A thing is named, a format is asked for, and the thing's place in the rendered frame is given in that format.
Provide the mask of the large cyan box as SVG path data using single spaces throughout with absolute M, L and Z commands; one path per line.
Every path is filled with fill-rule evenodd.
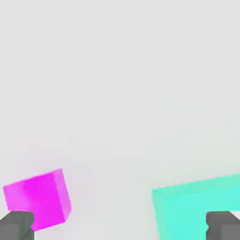
M 152 190 L 159 240 L 206 240 L 206 213 L 240 211 L 240 174 Z

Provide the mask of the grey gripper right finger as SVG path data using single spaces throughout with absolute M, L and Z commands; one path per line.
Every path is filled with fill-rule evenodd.
M 206 240 L 240 240 L 240 219 L 231 212 L 207 212 L 206 223 Z

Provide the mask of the small magenta cube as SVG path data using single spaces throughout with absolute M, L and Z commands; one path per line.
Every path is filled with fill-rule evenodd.
M 5 185 L 3 192 L 9 211 L 33 212 L 34 231 L 66 222 L 72 210 L 62 169 Z

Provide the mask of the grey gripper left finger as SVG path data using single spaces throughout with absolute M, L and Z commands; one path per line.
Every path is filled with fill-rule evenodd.
M 0 240 L 34 240 L 33 223 L 33 212 L 10 211 L 0 220 Z

